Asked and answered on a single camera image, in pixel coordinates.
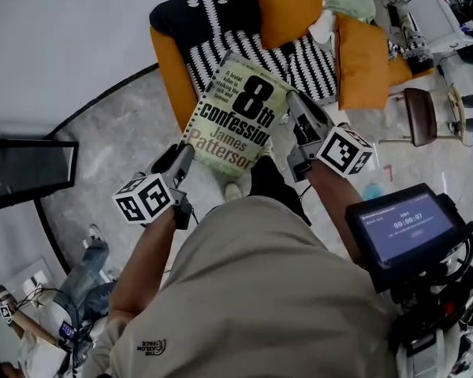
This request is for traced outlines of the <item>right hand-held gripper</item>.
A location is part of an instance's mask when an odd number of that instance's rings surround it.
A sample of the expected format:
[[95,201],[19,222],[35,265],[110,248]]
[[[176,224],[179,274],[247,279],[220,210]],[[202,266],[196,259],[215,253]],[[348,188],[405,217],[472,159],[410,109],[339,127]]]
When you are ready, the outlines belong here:
[[350,129],[334,127],[327,112],[302,91],[289,91],[286,101],[298,143],[287,157],[296,182],[306,179],[313,160],[319,160],[343,178],[361,172],[374,154],[369,142]]

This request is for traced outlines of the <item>pale green paperback book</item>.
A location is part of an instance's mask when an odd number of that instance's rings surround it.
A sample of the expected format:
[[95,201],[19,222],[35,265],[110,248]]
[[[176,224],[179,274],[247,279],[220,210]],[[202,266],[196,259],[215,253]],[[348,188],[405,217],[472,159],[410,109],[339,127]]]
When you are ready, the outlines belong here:
[[195,159],[239,178],[289,109],[293,90],[280,77],[228,51],[190,116],[181,141]]

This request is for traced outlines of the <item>orange sofa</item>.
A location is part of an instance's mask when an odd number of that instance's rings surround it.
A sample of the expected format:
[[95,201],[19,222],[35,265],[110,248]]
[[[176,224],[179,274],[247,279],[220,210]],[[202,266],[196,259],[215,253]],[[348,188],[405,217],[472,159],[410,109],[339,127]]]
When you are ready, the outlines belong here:
[[[161,70],[167,94],[169,96],[170,103],[173,107],[174,114],[177,118],[177,122],[181,128],[187,126],[190,116],[196,107],[199,96],[203,93],[198,92],[192,79],[188,73],[187,67],[181,57],[181,52],[177,48],[177,44],[173,38],[162,34],[152,28],[151,39],[155,49],[155,53],[158,58],[158,65]],[[331,51],[321,47],[320,44],[316,43],[325,52]],[[389,85],[396,86],[414,78],[428,75],[432,72],[433,68],[426,70],[417,75],[413,75],[407,62],[403,57],[398,54],[397,57],[391,58],[389,55]]]

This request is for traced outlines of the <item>person's right forearm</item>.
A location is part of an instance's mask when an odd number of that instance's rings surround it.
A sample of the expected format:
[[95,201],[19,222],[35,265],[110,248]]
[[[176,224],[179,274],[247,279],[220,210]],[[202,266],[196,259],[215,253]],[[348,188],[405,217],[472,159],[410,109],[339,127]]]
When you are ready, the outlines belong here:
[[361,251],[345,220],[347,207],[362,202],[361,196],[349,181],[319,160],[311,162],[306,177],[337,229],[352,262],[363,267]]

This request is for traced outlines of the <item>person's black trousers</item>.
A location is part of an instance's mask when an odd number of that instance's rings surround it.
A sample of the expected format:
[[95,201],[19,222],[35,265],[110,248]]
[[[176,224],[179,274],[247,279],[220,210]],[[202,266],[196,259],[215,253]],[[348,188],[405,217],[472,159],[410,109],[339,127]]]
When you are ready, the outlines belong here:
[[288,207],[310,227],[311,222],[304,212],[300,197],[296,190],[290,187],[278,171],[274,159],[263,155],[251,168],[250,196],[272,198]]

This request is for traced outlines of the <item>orange cushion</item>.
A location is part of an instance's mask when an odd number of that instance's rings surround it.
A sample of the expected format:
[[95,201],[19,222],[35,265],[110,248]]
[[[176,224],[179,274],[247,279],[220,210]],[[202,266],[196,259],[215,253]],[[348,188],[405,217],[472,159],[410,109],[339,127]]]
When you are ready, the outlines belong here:
[[261,40],[276,49],[307,34],[322,13],[322,0],[258,0]]
[[340,111],[385,108],[389,93],[389,57],[382,28],[338,13],[335,65]]

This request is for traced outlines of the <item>white cloth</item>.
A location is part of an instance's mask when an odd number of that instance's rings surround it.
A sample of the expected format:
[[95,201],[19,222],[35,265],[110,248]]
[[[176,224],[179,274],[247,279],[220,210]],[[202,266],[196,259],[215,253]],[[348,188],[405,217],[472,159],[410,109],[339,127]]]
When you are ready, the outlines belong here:
[[333,11],[324,9],[321,16],[308,27],[308,31],[318,44],[326,44],[334,35],[336,16]]

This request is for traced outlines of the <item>teal object on floor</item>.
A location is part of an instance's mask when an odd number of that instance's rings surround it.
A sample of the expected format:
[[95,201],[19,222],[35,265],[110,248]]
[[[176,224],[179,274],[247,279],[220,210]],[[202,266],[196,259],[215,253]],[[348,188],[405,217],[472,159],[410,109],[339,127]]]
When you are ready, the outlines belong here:
[[371,182],[364,187],[362,198],[364,201],[369,201],[383,195],[385,195],[384,187],[380,183]]

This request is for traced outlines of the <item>black white patterned garment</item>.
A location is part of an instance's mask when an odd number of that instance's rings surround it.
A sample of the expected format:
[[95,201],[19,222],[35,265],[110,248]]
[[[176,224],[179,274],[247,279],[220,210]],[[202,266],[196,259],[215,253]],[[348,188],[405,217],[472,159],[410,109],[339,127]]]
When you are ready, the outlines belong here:
[[374,24],[387,36],[391,58],[400,54],[413,75],[434,67],[433,54],[412,18],[405,0],[373,0]]

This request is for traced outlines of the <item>black monitor screen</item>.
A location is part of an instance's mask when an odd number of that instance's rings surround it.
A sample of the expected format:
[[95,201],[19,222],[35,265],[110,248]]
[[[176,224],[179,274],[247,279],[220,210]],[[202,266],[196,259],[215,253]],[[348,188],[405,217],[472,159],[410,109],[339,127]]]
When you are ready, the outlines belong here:
[[345,220],[378,293],[430,271],[473,235],[473,221],[424,183],[350,205]]

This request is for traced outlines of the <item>black framed glass panel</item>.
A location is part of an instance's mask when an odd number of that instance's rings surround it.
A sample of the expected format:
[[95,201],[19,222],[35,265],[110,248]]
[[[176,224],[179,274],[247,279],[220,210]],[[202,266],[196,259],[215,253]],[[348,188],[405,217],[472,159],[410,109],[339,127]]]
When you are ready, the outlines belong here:
[[0,139],[0,209],[74,185],[79,143]]

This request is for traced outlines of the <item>person in white shirt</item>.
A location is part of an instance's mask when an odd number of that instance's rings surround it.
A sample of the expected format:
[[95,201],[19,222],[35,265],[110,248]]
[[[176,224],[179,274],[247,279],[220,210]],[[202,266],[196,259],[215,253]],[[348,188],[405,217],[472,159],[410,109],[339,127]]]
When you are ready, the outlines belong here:
[[83,378],[397,378],[391,307],[280,202],[209,212],[130,322],[112,321]]

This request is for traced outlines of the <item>white table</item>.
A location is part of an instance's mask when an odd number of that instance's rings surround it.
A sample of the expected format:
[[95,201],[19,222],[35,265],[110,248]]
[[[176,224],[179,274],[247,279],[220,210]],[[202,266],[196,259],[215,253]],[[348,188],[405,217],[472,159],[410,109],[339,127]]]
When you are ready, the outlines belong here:
[[439,54],[473,45],[446,0],[406,0],[430,50]]

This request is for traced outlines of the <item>dark patterned bag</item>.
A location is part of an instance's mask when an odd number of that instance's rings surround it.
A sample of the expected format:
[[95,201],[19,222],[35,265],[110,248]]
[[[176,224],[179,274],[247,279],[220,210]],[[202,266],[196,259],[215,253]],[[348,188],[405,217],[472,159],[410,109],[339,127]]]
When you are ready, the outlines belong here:
[[451,0],[449,7],[460,26],[473,23],[473,0]]

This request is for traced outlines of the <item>black monitor mount rig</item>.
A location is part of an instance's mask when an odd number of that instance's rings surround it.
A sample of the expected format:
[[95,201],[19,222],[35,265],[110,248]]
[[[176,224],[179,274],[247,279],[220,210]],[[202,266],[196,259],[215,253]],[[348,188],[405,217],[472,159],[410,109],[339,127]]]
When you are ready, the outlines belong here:
[[473,221],[432,269],[391,292],[402,306],[390,334],[398,378],[448,378],[463,349],[463,325],[473,309]]

